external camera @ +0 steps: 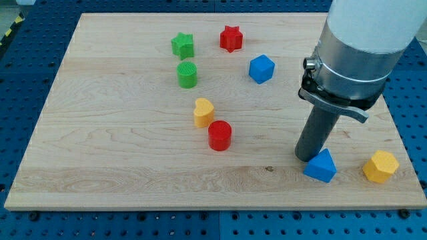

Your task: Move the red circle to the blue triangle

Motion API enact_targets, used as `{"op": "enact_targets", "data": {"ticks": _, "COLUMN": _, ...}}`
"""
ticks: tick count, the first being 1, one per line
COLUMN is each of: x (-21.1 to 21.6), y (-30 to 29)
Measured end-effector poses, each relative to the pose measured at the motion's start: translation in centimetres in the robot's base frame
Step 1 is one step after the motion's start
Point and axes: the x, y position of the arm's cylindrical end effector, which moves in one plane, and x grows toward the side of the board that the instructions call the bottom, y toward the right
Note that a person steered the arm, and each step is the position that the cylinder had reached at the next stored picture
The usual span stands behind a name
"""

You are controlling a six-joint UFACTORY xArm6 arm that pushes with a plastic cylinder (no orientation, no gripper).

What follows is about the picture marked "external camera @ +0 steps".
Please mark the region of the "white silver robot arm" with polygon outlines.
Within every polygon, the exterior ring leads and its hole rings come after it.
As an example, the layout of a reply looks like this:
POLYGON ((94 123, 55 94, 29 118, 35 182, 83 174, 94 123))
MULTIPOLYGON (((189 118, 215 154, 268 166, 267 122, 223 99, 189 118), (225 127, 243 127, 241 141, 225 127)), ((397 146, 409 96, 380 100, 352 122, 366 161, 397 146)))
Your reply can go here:
POLYGON ((303 61, 300 98, 315 110, 361 123, 426 20, 426 0, 335 0, 303 61))

